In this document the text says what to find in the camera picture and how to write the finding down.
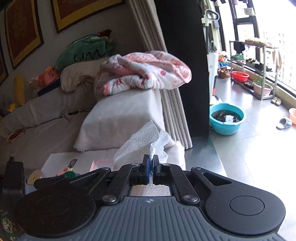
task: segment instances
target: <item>flower pot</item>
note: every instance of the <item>flower pot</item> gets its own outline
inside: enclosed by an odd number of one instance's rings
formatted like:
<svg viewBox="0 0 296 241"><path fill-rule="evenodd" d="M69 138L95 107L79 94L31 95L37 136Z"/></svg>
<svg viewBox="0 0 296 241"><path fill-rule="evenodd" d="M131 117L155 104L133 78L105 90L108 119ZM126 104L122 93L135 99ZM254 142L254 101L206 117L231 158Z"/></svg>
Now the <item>flower pot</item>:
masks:
<svg viewBox="0 0 296 241"><path fill-rule="evenodd" d="M254 84L254 92L258 95L261 95L261 89L262 86L259 86L257 84ZM264 90L263 90L263 96L268 96L270 95L270 92L272 90L271 86L265 86Z"/></svg>

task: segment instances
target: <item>metal screw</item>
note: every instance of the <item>metal screw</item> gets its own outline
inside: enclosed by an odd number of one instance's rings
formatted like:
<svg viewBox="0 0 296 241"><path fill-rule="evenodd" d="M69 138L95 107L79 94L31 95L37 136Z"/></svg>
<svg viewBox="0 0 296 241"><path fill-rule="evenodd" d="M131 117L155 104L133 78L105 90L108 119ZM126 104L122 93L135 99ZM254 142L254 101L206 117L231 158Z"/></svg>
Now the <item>metal screw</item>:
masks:
<svg viewBox="0 0 296 241"><path fill-rule="evenodd" d="M102 200L108 203L108 202L115 202L117 198L114 195L105 195L102 197Z"/></svg>
<svg viewBox="0 0 296 241"><path fill-rule="evenodd" d="M186 195L183 197L183 199L186 202L196 202L198 200L198 197L195 195Z"/></svg>

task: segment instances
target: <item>blanket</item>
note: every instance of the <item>blanket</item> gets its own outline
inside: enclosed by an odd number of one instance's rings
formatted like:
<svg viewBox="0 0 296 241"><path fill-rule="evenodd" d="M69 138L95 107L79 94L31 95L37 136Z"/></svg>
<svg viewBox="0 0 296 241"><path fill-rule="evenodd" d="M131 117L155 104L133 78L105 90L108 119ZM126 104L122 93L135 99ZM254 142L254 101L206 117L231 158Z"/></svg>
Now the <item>blanket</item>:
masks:
<svg viewBox="0 0 296 241"><path fill-rule="evenodd" d="M188 83L191 78L190 68L167 52L117 54L101 64L94 91L95 96L102 92L107 96L133 87L170 90Z"/></svg>

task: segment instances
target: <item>gray ribbed panel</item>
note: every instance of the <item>gray ribbed panel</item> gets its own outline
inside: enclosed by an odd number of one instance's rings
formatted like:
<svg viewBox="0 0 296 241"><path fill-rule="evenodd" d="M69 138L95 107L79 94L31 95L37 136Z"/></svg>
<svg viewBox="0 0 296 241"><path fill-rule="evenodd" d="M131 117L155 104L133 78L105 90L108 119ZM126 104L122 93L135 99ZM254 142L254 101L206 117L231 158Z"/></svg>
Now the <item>gray ribbed panel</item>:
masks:
<svg viewBox="0 0 296 241"><path fill-rule="evenodd" d="M243 238L213 227L196 207L175 197L125 197L121 204L103 207L79 232L58 239L23 234L21 241L284 241L278 234Z"/></svg>

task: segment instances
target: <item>picture frame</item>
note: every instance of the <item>picture frame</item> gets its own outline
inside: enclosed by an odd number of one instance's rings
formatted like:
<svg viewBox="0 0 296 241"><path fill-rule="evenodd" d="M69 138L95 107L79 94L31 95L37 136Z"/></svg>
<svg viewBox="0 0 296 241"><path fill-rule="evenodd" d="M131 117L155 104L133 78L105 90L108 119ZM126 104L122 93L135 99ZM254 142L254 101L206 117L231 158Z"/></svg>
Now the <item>picture frame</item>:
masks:
<svg viewBox="0 0 296 241"><path fill-rule="evenodd" d="M124 4L123 0L51 0L57 32L98 12Z"/></svg>
<svg viewBox="0 0 296 241"><path fill-rule="evenodd" d="M0 85L3 83L3 81L8 77L8 71L6 68L3 50L2 50L2 44L0 40Z"/></svg>
<svg viewBox="0 0 296 241"><path fill-rule="evenodd" d="M13 69L43 42L37 0L13 0L4 11L6 41Z"/></svg>

